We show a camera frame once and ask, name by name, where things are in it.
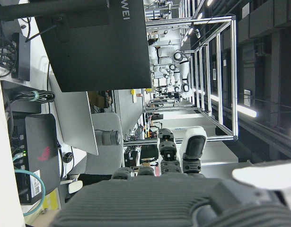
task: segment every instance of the gray office chair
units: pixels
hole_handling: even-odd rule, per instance
[[[118,130],[122,135],[120,118],[115,113],[92,114],[95,130]],[[123,157],[123,139],[120,145],[97,146],[98,155],[87,154],[70,174],[112,175],[121,167]]]

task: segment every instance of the fluorescent light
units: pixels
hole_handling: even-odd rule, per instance
[[[193,27],[190,28],[190,30],[188,31],[188,34],[190,35],[193,32]]]
[[[203,13],[200,13],[199,16],[197,17],[197,19],[201,19],[203,16]]]
[[[216,101],[216,102],[219,101],[219,97],[218,96],[211,95],[211,99]]]
[[[257,117],[257,112],[254,111],[254,110],[251,110],[249,108],[246,108],[244,106],[241,106],[241,105],[237,105],[237,110],[240,112],[240,113],[243,113],[243,114],[246,114],[250,117]]]
[[[198,90],[199,91],[199,94],[203,94],[205,95],[205,91],[202,92],[202,90]]]
[[[212,3],[213,0],[208,0],[207,1],[207,6],[210,6],[210,4]]]

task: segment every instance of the network cable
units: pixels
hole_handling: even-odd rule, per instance
[[[15,161],[18,158],[24,157],[24,156],[25,156],[24,153],[18,153],[13,157],[13,161]],[[30,210],[27,213],[23,213],[23,216],[31,215],[31,214],[35,213],[36,210],[38,210],[42,206],[42,204],[44,202],[44,199],[45,199],[45,185],[44,185],[43,181],[41,180],[41,178],[39,176],[37,176],[36,174],[34,174],[34,173],[30,172],[30,171],[27,171],[27,170],[24,170],[24,169],[15,169],[14,171],[15,171],[15,173],[18,173],[18,174],[28,174],[30,176],[33,176],[34,178],[36,178],[39,181],[39,183],[41,185],[42,197],[41,197],[41,200],[40,200],[39,204],[33,210]]]

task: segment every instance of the cable bundle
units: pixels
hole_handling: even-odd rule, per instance
[[[52,91],[30,91],[30,92],[20,92],[15,96],[14,100],[17,101],[30,101],[30,102],[39,102],[39,103],[51,103],[55,99],[55,93]]]
[[[8,70],[8,73],[0,75],[0,78],[6,77],[11,74],[15,69],[17,62],[17,51],[15,48],[15,43],[10,40],[0,37],[1,46],[0,46],[0,68]]]

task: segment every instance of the desk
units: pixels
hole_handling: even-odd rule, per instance
[[[22,29],[23,35],[27,35],[27,28]],[[35,19],[31,21],[31,35],[38,33],[38,28]],[[7,76],[4,80],[19,83],[28,87],[46,90],[46,74],[48,68],[48,58],[42,43],[41,37],[38,36],[31,41],[31,70],[30,81],[21,82]],[[58,122],[55,105],[51,105],[51,112],[55,116],[57,126],[57,138],[62,145],[62,152],[71,150],[70,146],[63,143],[62,134]],[[48,113],[48,105],[42,105],[42,113]],[[73,149],[75,157],[75,165],[80,162],[86,152]],[[67,171],[70,171],[72,163],[67,166]],[[9,145],[9,136],[5,113],[2,101],[2,91],[0,86],[0,227],[24,227],[25,222],[22,212],[31,209],[32,206],[21,206],[18,199],[17,185],[14,174],[14,167]]]

